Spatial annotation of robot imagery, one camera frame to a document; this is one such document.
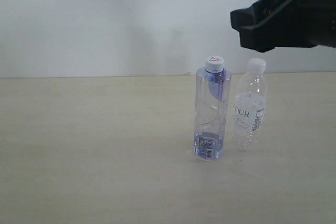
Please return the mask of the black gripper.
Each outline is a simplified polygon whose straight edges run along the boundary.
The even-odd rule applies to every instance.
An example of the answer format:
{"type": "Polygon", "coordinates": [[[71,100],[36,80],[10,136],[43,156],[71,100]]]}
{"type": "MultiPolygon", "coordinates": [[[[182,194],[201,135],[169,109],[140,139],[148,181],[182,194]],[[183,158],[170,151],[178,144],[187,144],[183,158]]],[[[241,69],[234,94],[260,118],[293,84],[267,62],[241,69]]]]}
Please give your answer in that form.
{"type": "Polygon", "coordinates": [[[258,0],[230,13],[240,45],[257,52],[278,47],[335,47],[335,0],[258,0]]]}

